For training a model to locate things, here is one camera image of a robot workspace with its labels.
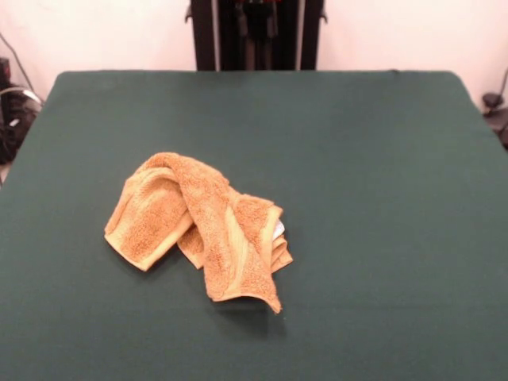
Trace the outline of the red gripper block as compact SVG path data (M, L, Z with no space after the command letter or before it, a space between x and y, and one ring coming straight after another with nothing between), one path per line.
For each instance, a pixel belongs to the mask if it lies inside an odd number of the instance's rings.
M267 36L277 36L277 6L275 3L280 3L282 0L235 0L236 3L236 16L238 24L238 33L240 37L248 35L248 22L247 16L244 12L242 3L266 3L267 9Z

